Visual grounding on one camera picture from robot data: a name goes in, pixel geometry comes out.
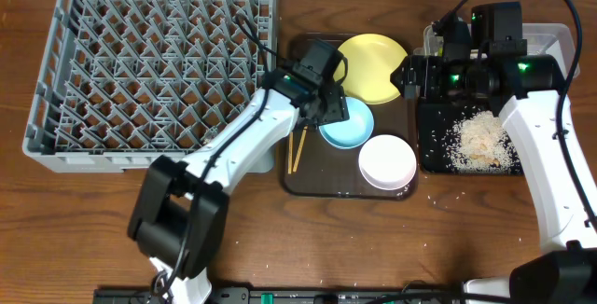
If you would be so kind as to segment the light blue bowl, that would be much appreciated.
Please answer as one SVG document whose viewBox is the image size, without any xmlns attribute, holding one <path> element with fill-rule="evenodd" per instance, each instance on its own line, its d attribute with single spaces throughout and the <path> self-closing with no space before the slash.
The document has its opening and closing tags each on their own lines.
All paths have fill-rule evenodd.
<svg viewBox="0 0 597 304">
<path fill-rule="evenodd" d="M 321 136 L 338 149 L 351 149 L 361 146 L 371 136 L 374 116 L 369 107 L 358 99 L 346 98 L 349 119 L 323 125 Z"/>
</svg>

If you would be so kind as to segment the white bowl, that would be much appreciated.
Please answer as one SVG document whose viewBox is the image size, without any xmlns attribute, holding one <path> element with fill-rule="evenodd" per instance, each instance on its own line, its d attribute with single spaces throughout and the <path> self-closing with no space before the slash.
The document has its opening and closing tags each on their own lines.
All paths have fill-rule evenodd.
<svg viewBox="0 0 597 304">
<path fill-rule="evenodd" d="M 405 187 L 416 174 L 417 159 L 405 140 L 382 134 L 364 143 L 359 152 L 358 167 L 373 187 L 397 190 Z"/>
</svg>

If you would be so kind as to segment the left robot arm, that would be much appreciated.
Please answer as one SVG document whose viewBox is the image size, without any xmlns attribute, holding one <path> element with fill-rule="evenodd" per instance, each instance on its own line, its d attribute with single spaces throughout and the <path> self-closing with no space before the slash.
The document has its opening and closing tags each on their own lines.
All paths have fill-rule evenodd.
<svg viewBox="0 0 597 304">
<path fill-rule="evenodd" d="M 128 236 L 157 270 L 149 287 L 159 303 L 203 303 L 207 267 L 223 240 L 229 200 L 242 178 L 278 141 L 301 126 L 349 117 L 337 68 L 347 58 L 322 40 L 298 61 L 265 73 L 253 99 L 212 141 L 175 161 L 148 167 Z"/>
</svg>

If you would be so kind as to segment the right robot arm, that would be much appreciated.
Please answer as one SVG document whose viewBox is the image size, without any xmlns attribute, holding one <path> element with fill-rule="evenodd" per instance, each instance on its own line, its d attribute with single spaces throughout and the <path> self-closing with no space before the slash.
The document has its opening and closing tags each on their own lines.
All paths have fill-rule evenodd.
<svg viewBox="0 0 597 304">
<path fill-rule="evenodd" d="M 434 31 L 443 38 L 441 54 L 406 57 L 391 82 L 420 103 L 491 109 L 518 153 L 543 252 L 507 277 L 464 283 L 462 301 L 595 302 L 596 184 L 556 59 L 528 53 L 517 2 L 473 7 L 470 23 L 450 14 Z"/>
</svg>

